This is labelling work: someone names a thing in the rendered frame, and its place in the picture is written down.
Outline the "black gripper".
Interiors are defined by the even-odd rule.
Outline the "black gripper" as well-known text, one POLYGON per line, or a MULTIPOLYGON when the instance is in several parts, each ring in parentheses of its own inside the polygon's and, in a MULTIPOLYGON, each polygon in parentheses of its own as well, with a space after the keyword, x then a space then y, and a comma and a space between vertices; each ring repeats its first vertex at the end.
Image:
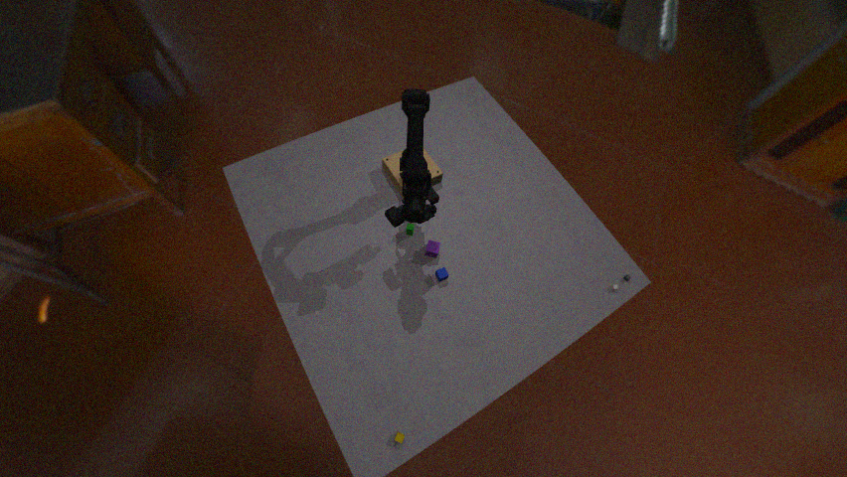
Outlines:
MULTIPOLYGON (((393 227, 397 227, 401 225, 404 221, 406 221, 406 196, 402 199, 403 205, 399 207, 391 207, 385 211, 385 216, 389 220, 389 222, 393 225, 393 227)), ((428 190, 428 196, 423 196, 423 199, 429 200, 431 205, 434 205, 439 200, 439 195, 437 192, 430 187, 428 190)))

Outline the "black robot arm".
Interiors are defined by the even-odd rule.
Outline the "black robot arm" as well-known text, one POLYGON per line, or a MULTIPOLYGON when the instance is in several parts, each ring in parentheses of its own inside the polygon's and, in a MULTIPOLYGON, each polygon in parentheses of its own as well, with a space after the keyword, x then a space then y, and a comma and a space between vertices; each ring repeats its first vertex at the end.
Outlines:
POLYGON ((407 148, 400 157, 403 196, 406 196, 406 220, 424 223, 434 217, 436 206, 426 204, 431 173, 424 159, 424 117, 429 112, 429 94, 425 89, 406 89, 402 92, 402 111, 408 118, 407 148), (424 188, 426 182, 426 189, 424 188), (406 186, 405 186, 406 184, 406 186))

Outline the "purple block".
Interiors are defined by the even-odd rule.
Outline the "purple block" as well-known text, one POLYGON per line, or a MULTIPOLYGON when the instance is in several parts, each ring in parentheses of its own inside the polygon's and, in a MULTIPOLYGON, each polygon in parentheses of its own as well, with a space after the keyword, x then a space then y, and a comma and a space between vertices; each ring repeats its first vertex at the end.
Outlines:
POLYGON ((428 240, 425 255, 437 258, 440 242, 428 240))

